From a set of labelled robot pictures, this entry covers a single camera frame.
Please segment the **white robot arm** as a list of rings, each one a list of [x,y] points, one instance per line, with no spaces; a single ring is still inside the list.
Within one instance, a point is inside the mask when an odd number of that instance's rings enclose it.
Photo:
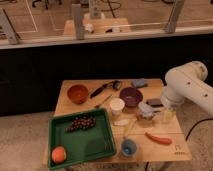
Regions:
[[[200,61],[170,69],[160,97],[163,106],[175,109],[189,99],[213,116],[213,87],[205,83],[207,76],[207,67]]]

